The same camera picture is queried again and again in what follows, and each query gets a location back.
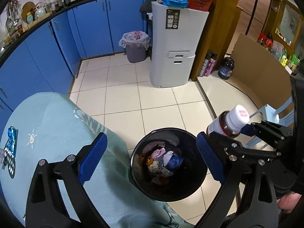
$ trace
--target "white trash bag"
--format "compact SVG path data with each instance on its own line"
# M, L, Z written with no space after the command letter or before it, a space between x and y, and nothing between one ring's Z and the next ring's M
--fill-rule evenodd
M143 45L147 50L149 47L150 36L141 31L128 32L123 35L118 45L125 48L127 45Z

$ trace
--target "tile floor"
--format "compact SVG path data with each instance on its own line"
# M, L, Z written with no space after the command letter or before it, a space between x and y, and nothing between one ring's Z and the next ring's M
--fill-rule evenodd
M154 88L149 81L149 65L149 58L130 64L123 54L84 60L70 93L70 99L79 108L126 142L129 154L140 139L154 129L177 127L197 135L206 131L214 119L196 82L189 81L180 87ZM249 113L256 110L246 95L214 74L200 78L200 83L217 115L236 104L244 105ZM192 224L205 213L220 187L209 173L194 194L169 203ZM229 213L235 211L234 201Z

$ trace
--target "blue plastic chair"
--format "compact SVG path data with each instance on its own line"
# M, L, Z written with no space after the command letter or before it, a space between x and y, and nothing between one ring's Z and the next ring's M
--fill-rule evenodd
M280 124L282 126L286 126L288 127L289 125L291 125L293 123L294 120L294 110L292 110L290 113L288 113L286 116L284 116L283 118L279 118L279 113L281 113L284 109L287 108L287 106L289 106L289 104L292 102L291 97L285 102L285 104L283 104L280 108L278 108L277 110L275 110L274 108L272 108L270 105L264 105L261 109L258 109L255 113L253 113L251 117L253 117L254 115L256 115L257 113L262 113L263 115L263 120L269 121L269 122L273 122L276 124ZM262 140L258 137L254 137L253 139L251 139L248 143L247 143L247 148L251 148L252 146L258 144L259 142L261 142Z

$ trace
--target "chair backrest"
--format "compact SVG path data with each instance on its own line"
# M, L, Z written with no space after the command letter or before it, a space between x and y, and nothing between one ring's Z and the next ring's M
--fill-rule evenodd
M294 110L288 113L286 116L279 119L279 124L288 127L293 123L294 120Z
M281 113L283 110L285 110L291 102L292 102L292 98L290 97L280 108L278 108L275 111L275 115L277 115L277 114Z

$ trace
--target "white bottle cap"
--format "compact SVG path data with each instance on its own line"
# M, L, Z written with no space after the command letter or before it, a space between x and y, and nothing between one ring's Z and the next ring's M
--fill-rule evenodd
M227 126L232 131L240 131L249 122L248 111L242 105L234 107L226 116Z

